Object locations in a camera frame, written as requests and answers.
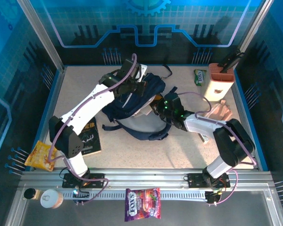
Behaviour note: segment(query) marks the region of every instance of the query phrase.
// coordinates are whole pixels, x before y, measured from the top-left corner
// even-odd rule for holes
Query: book
[[[82,129],[79,138],[84,143],[82,149],[83,156],[101,151],[99,132],[94,117],[85,125],[84,129]]]

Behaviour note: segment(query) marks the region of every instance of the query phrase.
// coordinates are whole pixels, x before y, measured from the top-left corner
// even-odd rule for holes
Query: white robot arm
[[[238,120],[216,121],[197,116],[194,112],[184,110],[177,93],[166,94],[163,99],[153,103],[152,108],[162,120],[170,119],[177,128],[200,133],[215,140],[220,155],[203,170],[202,176],[207,185],[219,180],[250,156],[255,148]]]
[[[132,67],[133,70],[131,74],[123,83],[110,91],[103,92],[121,81],[126,74],[128,75]],[[64,161],[66,161],[66,164],[72,173],[79,177],[84,177],[88,172],[88,167],[84,162],[81,152],[83,142],[78,137],[84,126],[103,107],[111,103],[115,97],[124,93],[133,92],[137,95],[142,95],[145,88],[145,82],[142,81],[142,78],[146,74],[146,71],[146,65],[140,65],[139,63],[134,64],[133,61],[127,59],[120,70],[105,74],[99,81],[99,84],[96,85],[95,89],[74,109],[61,116],[61,118],[53,116],[50,119],[51,142],[53,142],[60,128],[65,126],[55,143],[55,147],[61,151],[62,155],[64,155]],[[94,98],[82,105],[83,102],[91,97]]]

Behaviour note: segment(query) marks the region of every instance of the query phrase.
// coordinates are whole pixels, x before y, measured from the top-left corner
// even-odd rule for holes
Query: jolly candy bag
[[[160,219],[160,189],[126,189],[125,221],[155,217]]]

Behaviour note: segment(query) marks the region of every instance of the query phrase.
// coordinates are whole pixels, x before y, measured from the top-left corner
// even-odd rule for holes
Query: black mounting bracket
[[[202,173],[188,173],[183,178],[188,182],[189,188],[229,188],[231,187],[230,179],[226,173],[216,179],[211,185],[207,184]]]
[[[205,197],[208,204],[214,204],[215,202],[219,202],[221,199],[221,195],[214,192],[205,192]]]
[[[105,178],[105,174],[91,173],[88,175],[88,178],[101,179],[101,178]],[[103,180],[93,181],[93,182],[84,181],[84,184],[82,185],[82,180],[77,179],[71,173],[64,174],[62,188],[75,188],[76,186],[79,186],[81,188],[103,188],[104,181]]]

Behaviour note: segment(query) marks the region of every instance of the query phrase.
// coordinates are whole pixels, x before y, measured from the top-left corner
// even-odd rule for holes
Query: beige tabletop
[[[60,117],[78,105],[96,86],[99,79],[106,73],[118,69],[119,66],[69,66],[59,93],[54,115]],[[194,70],[206,67],[170,66],[173,75],[165,79],[164,93],[177,86],[179,92],[200,92],[200,87],[194,83]],[[149,66],[148,72],[159,76],[168,75],[162,66]],[[186,110],[208,110],[207,102],[197,95],[182,95],[181,102]],[[239,120],[237,108],[231,90],[224,97],[226,105],[233,112],[232,118]],[[101,127],[115,125],[109,122],[107,116],[99,112],[96,115],[100,144],[102,151],[84,157],[88,167],[96,168],[204,168],[218,155],[218,149],[213,139],[203,144],[197,133],[185,132],[172,127],[169,136],[162,141],[140,141],[129,135],[123,129],[104,131]],[[64,167],[62,161],[56,162],[56,167]],[[251,169],[249,165],[239,165],[239,169]]]

